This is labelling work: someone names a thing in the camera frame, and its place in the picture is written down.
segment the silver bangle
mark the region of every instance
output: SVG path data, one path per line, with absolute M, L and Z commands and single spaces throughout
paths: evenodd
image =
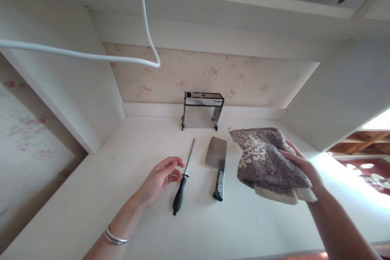
M 106 236 L 106 239 L 107 239 L 110 243 L 115 244 L 115 245 L 126 244 L 128 241 L 130 241 L 130 238 L 121 239 L 121 238 L 118 238 L 117 236 L 114 236 L 114 235 L 111 233 L 111 231 L 110 231 L 110 226 L 107 227 L 106 232 L 104 233 L 104 235 Z

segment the white cable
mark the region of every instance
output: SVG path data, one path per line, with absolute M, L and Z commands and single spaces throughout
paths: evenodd
M 127 62 L 127 63 L 138 63 L 142 65 L 152 66 L 152 67 L 160 67 L 160 57 L 158 56 L 158 53 L 156 51 L 156 48 L 153 45 L 152 39 L 150 37 L 149 33 L 149 27 L 147 25 L 147 18 L 146 18 L 146 9 L 145 9 L 145 0 L 141 0 L 141 6 L 142 6 L 142 17 L 143 17 L 143 23 L 145 25 L 145 31 L 147 35 L 147 40 L 149 41 L 150 46 L 152 47 L 154 56 L 156 57 L 156 62 L 151 62 L 144 59 L 139 58 L 132 58 L 132 57 L 120 57 L 120 56 L 105 56 L 105 55 L 95 55 L 95 54 L 87 54 L 77 51 L 71 51 L 71 50 L 65 50 L 60 48 L 54 48 L 49 47 L 46 45 L 40 45 L 37 43 L 27 43 L 27 42 L 21 42 L 21 41 L 9 41 L 0 39 L 0 47 L 1 48 L 12 48 L 12 49 L 23 49 L 23 50 L 33 50 L 33 51 L 40 51 L 45 53 L 51 53 L 51 54 L 59 54 L 59 55 L 65 55 L 70 57 L 76 57 L 76 58 L 82 58 L 82 59 L 91 59 L 91 60 L 100 60 L 100 61 L 110 61 L 110 62 Z

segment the black handle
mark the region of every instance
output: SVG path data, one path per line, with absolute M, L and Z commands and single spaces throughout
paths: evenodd
M 183 176 L 183 178 L 180 181 L 179 190 L 176 193 L 175 200 L 173 201 L 173 215 L 176 215 L 176 212 L 178 212 L 180 210 L 180 207 L 182 207 L 184 186 L 186 182 L 187 182 L 187 177 Z
M 218 176 L 217 176 L 217 185 L 215 186 L 214 194 L 212 195 L 214 199 L 218 201 L 223 200 L 223 181 L 225 178 L 225 172 L 218 170 Z

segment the dish towel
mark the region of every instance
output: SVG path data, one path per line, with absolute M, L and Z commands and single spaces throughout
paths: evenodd
M 253 128 L 229 133 L 243 150 L 237 178 L 257 195 L 287 204 L 297 204 L 298 199 L 317 201 L 309 178 L 278 151 L 295 154 L 279 129 Z

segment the backsplash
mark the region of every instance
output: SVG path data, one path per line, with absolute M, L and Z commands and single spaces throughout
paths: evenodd
M 150 47 L 103 43 L 107 54 L 155 61 Z M 124 102 L 183 103 L 184 91 L 220 92 L 229 106 L 285 108 L 318 66 L 157 48 L 160 68 L 111 63 Z

